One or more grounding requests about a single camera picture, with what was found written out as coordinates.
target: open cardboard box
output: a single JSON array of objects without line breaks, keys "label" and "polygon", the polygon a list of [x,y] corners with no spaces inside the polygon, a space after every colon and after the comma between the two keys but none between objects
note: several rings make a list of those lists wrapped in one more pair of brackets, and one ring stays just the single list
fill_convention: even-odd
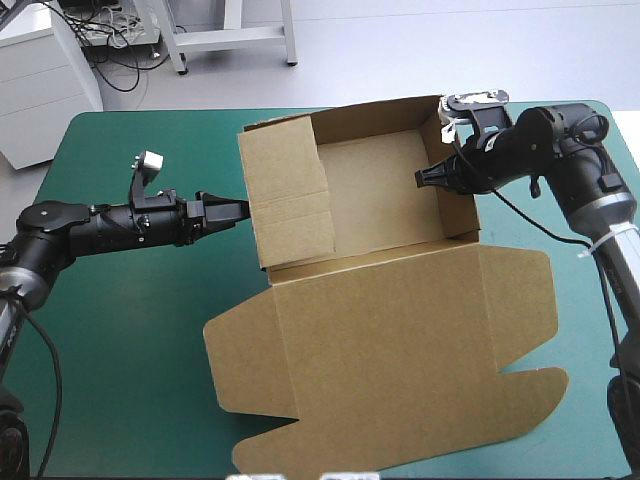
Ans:
[{"label": "open cardboard box", "polygon": [[317,479],[522,435],[563,370],[500,370],[553,337],[540,252],[478,244],[471,196],[418,189],[451,154],[438,97],[325,110],[240,135],[271,288],[210,321],[220,405],[299,421],[240,442],[243,473]]}]

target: box flap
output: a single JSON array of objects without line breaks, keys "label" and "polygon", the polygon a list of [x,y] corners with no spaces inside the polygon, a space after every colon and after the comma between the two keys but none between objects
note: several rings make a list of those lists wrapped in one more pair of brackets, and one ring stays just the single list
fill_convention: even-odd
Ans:
[{"label": "box flap", "polygon": [[204,342],[223,409],[297,418],[273,290],[208,322]]},{"label": "box flap", "polygon": [[[300,420],[240,442],[240,471],[379,470],[522,435],[558,405],[564,371],[499,371],[556,328],[547,259],[477,245],[414,253],[272,287]],[[255,336],[240,328],[224,342],[271,352]]]},{"label": "box flap", "polygon": [[329,188],[310,118],[242,133],[239,143],[260,265],[332,253]]},{"label": "box flap", "polygon": [[[498,369],[558,333],[549,257],[543,252],[478,246]],[[521,295],[510,296],[518,285]]]}]

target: robotic arm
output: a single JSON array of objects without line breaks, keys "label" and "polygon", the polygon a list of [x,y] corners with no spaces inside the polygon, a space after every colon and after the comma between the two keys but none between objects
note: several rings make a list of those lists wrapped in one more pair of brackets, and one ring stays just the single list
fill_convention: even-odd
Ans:
[{"label": "robotic arm", "polygon": [[184,200],[175,190],[146,196],[162,168],[152,152],[136,156],[125,205],[81,205],[46,201],[26,208],[16,236],[0,247],[0,479],[29,478],[28,436],[18,417],[23,408],[2,379],[25,320],[40,308],[58,274],[76,257],[173,244],[191,245],[249,218],[245,200],[204,192]]},{"label": "robotic arm", "polygon": [[590,253],[604,268],[628,326],[620,365],[615,358],[611,362],[624,376],[609,384],[608,403],[627,461],[637,472],[640,236],[633,224],[636,200],[602,145],[609,122],[587,105],[566,104],[530,108],[513,124],[505,109],[508,100],[501,90],[443,97],[443,140],[449,136],[453,142],[456,124],[471,124],[473,135],[462,148],[456,146],[455,155],[416,172],[418,187],[484,194],[528,176],[537,198],[538,181],[546,179],[569,227],[591,239]]}]

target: green tabletop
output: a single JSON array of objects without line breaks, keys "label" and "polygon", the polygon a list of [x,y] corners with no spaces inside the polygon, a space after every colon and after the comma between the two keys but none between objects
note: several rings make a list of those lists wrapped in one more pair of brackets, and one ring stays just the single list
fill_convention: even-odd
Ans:
[{"label": "green tabletop", "polygon": [[[513,104],[511,113],[529,106]],[[593,106],[611,118],[606,107]],[[38,200],[125,202],[129,165],[145,149],[165,157],[154,189],[174,187],[187,198],[197,190],[244,198],[236,134],[243,125],[292,112],[80,115],[67,131]],[[606,143],[637,195],[640,174],[615,126]],[[503,192],[552,230],[570,234],[546,185],[535,201],[525,181]],[[529,435],[388,474],[625,474],[606,410],[606,385],[614,374],[608,367],[612,348],[592,262],[579,260],[576,247],[533,230],[495,198],[477,202],[483,242],[543,250],[554,268],[560,331],[510,369],[561,366],[570,375],[569,390],[556,412]],[[265,288],[249,222],[191,247],[78,259],[36,312],[60,350],[65,384],[60,434],[47,474],[211,477],[234,472],[231,449],[239,440],[286,421],[229,414],[218,407],[202,328]],[[7,384],[25,404],[35,468],[49,432],[54,383],[47,351],[29,327],[20,338]]]}]

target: wire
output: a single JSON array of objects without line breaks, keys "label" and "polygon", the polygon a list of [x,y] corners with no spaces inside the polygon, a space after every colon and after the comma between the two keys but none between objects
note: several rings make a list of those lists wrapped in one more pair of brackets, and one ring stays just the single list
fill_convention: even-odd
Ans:
[{"label": "wire", "polygon": [[[51,10],[53,13],[55,13],[57,16],[59,16],[66,24],[67,26],[71,29],[71,31],[74,33],[74,35],[76,36],[76,38],[78,39],[78,41],[80,42],[80,44],[83,47],[91,47],[91,42],[87,39],[86,35],[84,34],[83,30],[87,30],[87,26],[97,26],[97,27],[104,27],[109,29],[108,31],[111,31],[110,34],[107,34],[107,57],[106,59],[102,59],[102,60],[93,60],[91,61],[91,63],[93,63],[92,68],[98,73],[98,75],[104,80],[104,82],[111,88],[113,88],[114,90],[118,91],[118,92],[122,92],[122,93],[128,93],[128,92],[132,92],[133,90],[135,90],[138,85],[140,84],[140,66],[138,63],[138,57],[135,53],[135,50],[133,49],[131,43],[127,40],[126,36],[124,35],[124,33],[121,30],[118,30],[117,28],[115,28],[113,25],[109,25],[106,23],[101,23],[101,22],[94,22],[91,20],[80,20],[80,19],[76,19],[74,17],[70,17],[68,15],[65,15],[63,12],[59,11],[58,9],[52,7],[51,5],[47,4],[44,0],[35,0],[36,3],[39,3],[41,5],[44,5],[45,7],[47,7],[49,10]],[[128,88],[121,88],[117,85],[115,85],[114,83],[112,83],[107,76],[104,74],[104,72],[100,69],[100,67],[98,67],[99,64],[101,63],[105,63],[108,59],[108,50],[109,50],[109,40],[112,37],[115,37],[116,35],[119,35],[122,40],[125,42],[126,47],[131,51],[132,56],[133,56],[133,61],[135,66],[133,66],[132,68],[134,68],[136,70],[136,80],[133,83],[133,85],[131,87]]]},{"label": "wire", "polygon": [[[584,240],[580,240],[577,238],[568,238],[562,237],[553,233],[548,228],[544,227],[539,222],[535,221],[533,218],[529,217],[526,213],[520,210],[516,205],[514,205],[509,199],[507,199],[504,195],[502,195],[498,190],[493,187],[492,181],[489,177],[481,173],[465,156],[464,152],[460,148],[460,146],[453,142],[453,148],[456,151],[458,158],[469,168],[469,170],[477,177],[479,177],[483,182],[489,186],[489,190],[496,197],[498,197],[503,203],[505,203],[511,210],[516,212],[522,219],[524,219],[530,225],[533,225],[538,230],[542,231],[549,237],[558,242],[568,243],[572,245],[582,245],[586,248],[591,248],[591,244]],[[609,287],[607,283],[607,276],[604,267],[602,266],[602,262],[600,261],[597,252],[593,254],[593,260],[596,264],[596,268],[598,269],[598,278],[600,280],[600,288],[602,290],[602,298],[604,300],[605,309],[607,311],[607,318],[609,319],[609,328],[611,329],[611,339],[613,341],[613,351],[614,357],[616,360],[616,364],[618,366],[618,371],[620,372],[620,378],[622,379],[622,388],[624,391],[624,398],[627,407],[627,414],[629,415],[629,420],[632,425],[632,433],[636,443],[640,441],[640,435],[638,434],[638,428],[635,421],[635,415],[633,414],[633,407],[631,404],[631,394],[629,393],[629,381],[627,377],[627,373],[622,365],[622,356],[620,355],[620,336],[618,335],[618,327],[616,322],[615,313],[613,311],[613,307],[611,305],[611,296],[609,295]]]},{"label": "wire", "polygon": [[[187,33],[187,29],[185,27],[183,27],[182,25],[176,25],[176,28],[181,28],[184,31],[184,33]],[[138,70],[142,70],[142,71],[155,70],[156,68],[161,67],[162,65],[164,65],[167,62],[167,60],[169,60],[169,55],[165,55],[165,57],[159,63],[157,63],[157,64],[155,64],[153,66],[150,66],[150,67],[137,67],[137,68],[138,68]],[[127,65],[126,63],[119,62],[118,60],[116,60],[114,58],[109,58],[109,61],[113,62],[113,63],[115,63],[117,65],[122,65],[123,67],[132,68],[132,69],[136,68],[133,65]]]},{"label": "wire", "polygon": [[53,412],[53,420],[51,422],[51,430],[49,432],[49,440],[47,441],[47,447],[42,455],[40,468],[36,475],[36,478],[40,480],[44,476],[47,464],[49,463],[49,458],[51,458],[51,452],[53,451],[56,436],[58,435],[58,427],[60,425],[60,414],[62,412],[62,368],[60,366],[60,356],[58,355],[58,350],[56,349],[53,340],[51,340],[51,337],[49,337],[42,325],[36,322],[25,308],[23,300],[18,293],[20,288],[21,287],[12,287],[7,290],[0,291],[0,297],[6,298],[7,301],[16,308],[19,314],[27,319],[38,335],[40,335],[40,338],[42,338],[42,341],[45,343],[49,349],[49,353],[51,354],[51,362],[53,363],[53,372],[56,381],[56,403]]}]

